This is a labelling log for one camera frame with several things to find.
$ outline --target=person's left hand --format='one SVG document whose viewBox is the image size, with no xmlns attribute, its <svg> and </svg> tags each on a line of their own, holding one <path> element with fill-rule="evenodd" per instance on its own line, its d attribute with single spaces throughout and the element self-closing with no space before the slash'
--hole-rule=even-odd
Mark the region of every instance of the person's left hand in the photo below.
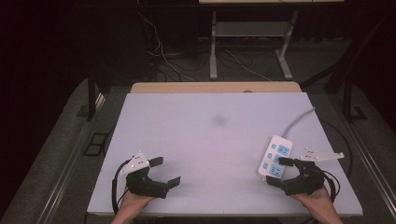
<svg viewBox="0 0 396 224">
<path fill-rule="evenodd" d="M 129 190 L 122 198 L 119 212 L 114 217 L 112 224 L 130 224 L 144 207 L 155 198 L 147 196 L 138 196 L 132 194 Z"/>
</svg>

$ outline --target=hand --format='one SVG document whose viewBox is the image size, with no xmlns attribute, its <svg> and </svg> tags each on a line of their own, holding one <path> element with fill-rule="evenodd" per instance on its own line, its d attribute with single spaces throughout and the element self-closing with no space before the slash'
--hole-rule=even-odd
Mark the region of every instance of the hand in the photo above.
<svg viewBox="0 0 396 224">
<path fill-rule="evenodd" d="M 130 191 L 126 192 L 122 198 L 119 212 L 114 217 L 112 224 L 131 224 L 134 218 L 139 215 L 140 211 L 146 207 L 149 202 L 155 198 L 147 196 L 138 196 Z"/>
<path fill-rule="evenodd" d="M 295 194 L 290 195 L 291 198 L 300 201 L 308 212 L 320 223 L 339 224 L 343 223 L 341 218 L 332 205 L 329 192 L 323 186 L 310 195 Z"/>
</svg>

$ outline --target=gray floor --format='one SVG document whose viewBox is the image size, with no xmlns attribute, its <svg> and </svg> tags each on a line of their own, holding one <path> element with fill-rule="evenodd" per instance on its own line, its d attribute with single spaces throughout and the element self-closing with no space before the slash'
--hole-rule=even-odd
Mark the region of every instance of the gray floor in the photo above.
<svg viewBox="0 0 396 224">
<path fill-rule="evenodd" d="M 218 81 L 265 81 L 263 77 L 241 69 L 233 57 L 223 51 L 224 49 L 233 52 L 234 56 L 245 63 L 250 70 L 271 80 L 284 80 L 274 54 L 274 49 L 280 46 L 280 42 L 264 39 L 249 45 L 244 51 L 241 50 L 245 47 L 244 44 L 239 48 L 229 47 L 234 46 L 232 44 L 234 43 L 225 41 L 218 44 L 218 57 L 223 61 L 223 63 L 218 62 Z M 293 80 L 301 82 L 332 65 L 344 54 L 347 46 L 348 41 L 343 40 L 291 43 L 286 59 Z M 198 59 L 171 60 L 171 55 L 168 59 L 175 63 L 174 67 L 183 75 L 194 76 L 199 81 L 210 81 L 208 62 L 205 63 L 208 51 L 204 49 L 203 52 Z M 172 68 L 160 66 L 160 69 L 166 75 L 160 73 L 157 81 L 165 81 L 165 76 L 167 81 L 179 79 Z M 395 133 L 358 88 L 354 88 L 353 91 L 353 105 L 363 110 L 367 120 L 347 123 L 340 113 L 341 92 L 335 95 L 326 94 L 323 90 L 325 82 L 326 78 L 323 78 L 305 91 L 316 107 L 318 117 L 333 126 L 322 123 L 334 151 L 346 154 L 346 157 L 340 161 L 346 172 L 349 158 L 353 156 L 349 181 L 361 202 L 364 216 L 345 217 L 344 221 L 345 223 L 394 223 L 395 219 L 383 199 L 383 193 L 375 184 L 372 172 L 361 159 L 360 148 L 367 148 L 389 182 L 390 188 L 395 189 Z M 81 107 L 88 103 L 87 83 L 84 81 L 78 86 L 1 223 L 84 223 L 85 211 L 104 156 L 86 157 L 82 156 L 82 152 L 93 133 L 107 133 L 117 123 L 125 94 L 129 89 L 128 85 L 114 86 L 111 93 L 106 94 L 104 99 L 98 102 L 98 112 L 94 119 L 88 122 L 86 118 L 77 116 Z M 351 145 L 352 155 L 348 153 L 342 135 L 334 127 Z M 305 219 L 306 217 L 281 217 L 279 220 L 284 224 L 291 224 L 300 223 Z M 87 215 L 86 222 L 109 223 L 110 220 L 111 217 Z"/>
</svg>

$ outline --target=white power strip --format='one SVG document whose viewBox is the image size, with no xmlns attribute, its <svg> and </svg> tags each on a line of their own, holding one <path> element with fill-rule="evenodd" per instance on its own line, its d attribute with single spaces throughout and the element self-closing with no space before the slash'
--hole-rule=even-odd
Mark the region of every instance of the white power strip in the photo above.
<svg viewBox="0 0 396 224">
<path fill-rule="evenodd" d="M 262 181 L 265 182 L 265 177 L 268 175 L 279 179 L 282 177 L 285 166 L 279 164 L 279 158 L 288 158 L 292 146 L 293 143 L 288 139 L 277 135 L 272 137 L 259 167 L 259 175 L 262 176 Z"/>
</svg>

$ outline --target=gray cable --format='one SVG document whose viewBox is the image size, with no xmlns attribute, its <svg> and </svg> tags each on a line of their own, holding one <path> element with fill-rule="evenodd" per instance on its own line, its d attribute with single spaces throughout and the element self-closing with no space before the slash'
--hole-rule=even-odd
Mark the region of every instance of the gray cable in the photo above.
<svg viewBox="0 0 396 224">
<path fill-rule="evenodd" d="M 288 135 L 290 129 L 298 122 L 300 121 L 300 119 L 302 119 L 303 117 L 305 117 L 305 115 L 311 113 L 312 111 L 315 111 L 315 107 L 313 107 L 312 109 L 304 112 L 302 115 L 300 115 L 300 117 L 298 117 L 297 119 L 294 120 L 294 122 L 292 122 L 289 127 L 286 129 L 286 131 L 282 134 L 283 138 L 286 138 L 286 136 Z"/>
</svg>

